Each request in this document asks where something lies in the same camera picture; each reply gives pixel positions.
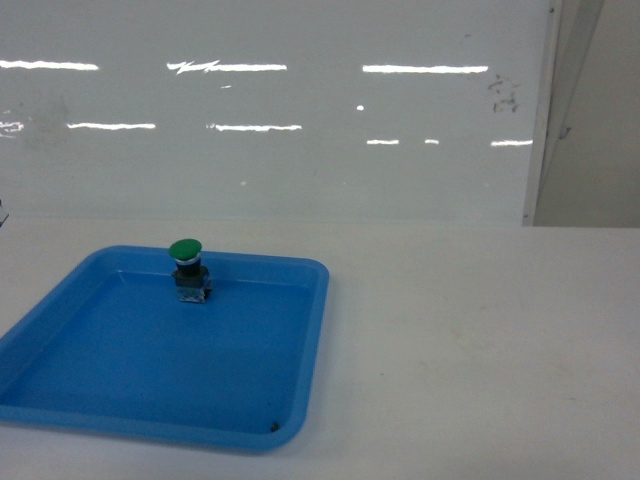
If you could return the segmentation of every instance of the white wall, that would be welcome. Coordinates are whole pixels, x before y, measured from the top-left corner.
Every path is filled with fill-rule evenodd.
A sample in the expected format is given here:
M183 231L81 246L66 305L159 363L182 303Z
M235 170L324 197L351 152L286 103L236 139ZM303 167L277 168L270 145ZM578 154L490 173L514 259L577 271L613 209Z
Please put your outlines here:
M565 0L560 54L578 0ZM536 225L640 227L640 2L610 0L556 148Z
M491 144L533 138L549 5L3 2L0 60L99 70L0 68L0 198L16 215L520 225L531 146ZM287 70L167 67L216 60Z

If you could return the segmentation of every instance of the blue plastic tray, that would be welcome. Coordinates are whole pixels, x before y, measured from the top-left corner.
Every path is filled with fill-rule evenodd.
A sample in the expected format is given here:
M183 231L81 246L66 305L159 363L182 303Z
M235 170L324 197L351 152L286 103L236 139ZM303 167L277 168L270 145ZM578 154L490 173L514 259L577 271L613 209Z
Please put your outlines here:
M265 450L307 409L329 281L320 263L203 252L205 304L166 249L86 258L0 339L0 419Z

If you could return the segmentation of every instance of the white table surface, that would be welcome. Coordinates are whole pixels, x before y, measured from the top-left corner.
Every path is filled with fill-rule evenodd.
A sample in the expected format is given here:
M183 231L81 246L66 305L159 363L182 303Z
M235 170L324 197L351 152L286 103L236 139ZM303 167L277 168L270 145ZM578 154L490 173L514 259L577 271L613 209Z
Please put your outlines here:
M308 417L248 455L0 425L2 479L640 478L640 231L10 217L0 333L90 252L331 272Z

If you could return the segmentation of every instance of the glossy wall panel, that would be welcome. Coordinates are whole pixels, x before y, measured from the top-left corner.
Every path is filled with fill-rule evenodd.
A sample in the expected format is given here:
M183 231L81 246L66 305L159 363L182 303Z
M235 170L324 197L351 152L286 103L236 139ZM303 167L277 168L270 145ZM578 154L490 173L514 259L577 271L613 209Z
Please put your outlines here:
M6 1L10 212L520 224L549 2Z

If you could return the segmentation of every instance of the green button cap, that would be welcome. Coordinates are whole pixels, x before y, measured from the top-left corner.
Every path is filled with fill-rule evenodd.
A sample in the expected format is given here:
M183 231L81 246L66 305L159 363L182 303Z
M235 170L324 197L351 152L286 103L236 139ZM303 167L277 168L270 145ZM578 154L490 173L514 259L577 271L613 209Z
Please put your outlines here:
M202 244L193 238L178 240L169 247L169 255L176 260L184 262L191 260L202 250Z

